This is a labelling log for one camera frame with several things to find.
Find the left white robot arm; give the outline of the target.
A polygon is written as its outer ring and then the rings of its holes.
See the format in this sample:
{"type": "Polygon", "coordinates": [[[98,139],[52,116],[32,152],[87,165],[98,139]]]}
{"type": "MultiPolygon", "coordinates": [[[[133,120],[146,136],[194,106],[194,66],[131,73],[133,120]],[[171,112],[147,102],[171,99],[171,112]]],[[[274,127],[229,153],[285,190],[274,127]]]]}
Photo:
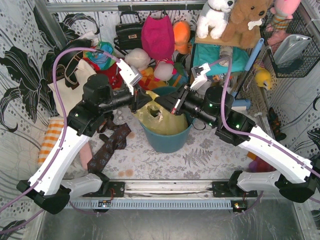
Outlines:
{"type": "Polygon", "coordinates": [[[72,180],[63,177],[73,159],[105,121],[107,114],[128,106],[136,112],[152,101],[139,86],[141,73],[123,73],[126,87],[113,91],[103,74],[93,74],[83,86],[82,100],[69,112],[65,126],[51,152],[38,171],[16,188],[43,210],[55,215],[70,199],[90,193],[110,193],[110,179],[100,170],[72,180]]]}

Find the yellow plastic trash bag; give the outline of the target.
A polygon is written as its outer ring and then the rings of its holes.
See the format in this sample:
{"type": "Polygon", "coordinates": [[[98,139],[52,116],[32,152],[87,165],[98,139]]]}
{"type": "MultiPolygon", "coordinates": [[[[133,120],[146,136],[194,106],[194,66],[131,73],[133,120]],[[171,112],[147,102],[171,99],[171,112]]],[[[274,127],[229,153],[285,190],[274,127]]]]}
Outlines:
{"type": "Polygon", "coordinates": [[[189,127],[184,114],[171,114],[155,102],[158,94],[150,90],[147,90],[146,93],[152,98],[152,101],[137,110],[133,116],[148,130],[159,135],[171,136],[179,134],[189,127]]]}

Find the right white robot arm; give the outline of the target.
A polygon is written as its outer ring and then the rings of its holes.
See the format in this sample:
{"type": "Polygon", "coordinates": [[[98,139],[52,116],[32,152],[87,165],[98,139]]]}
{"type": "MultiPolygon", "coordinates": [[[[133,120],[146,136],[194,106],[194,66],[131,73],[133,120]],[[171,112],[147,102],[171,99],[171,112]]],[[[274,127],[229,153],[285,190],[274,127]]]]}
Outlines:
{"type": "Polygon", "coordinates": [[[288,150],[267,135],[253,120],[231,109],[234,98],[221,86],[209,87],[199,98],[184,85],[158,96],[155,102],[173,115],[186,114],[215,129],[220,140],[245,149],[274,168],[269,172],[236,170],[222,187],[222,195],[239,197],[250,191],[279,192],[284,198],[303,203],[316,192],[320,157],[308,159],[288,150]]]}

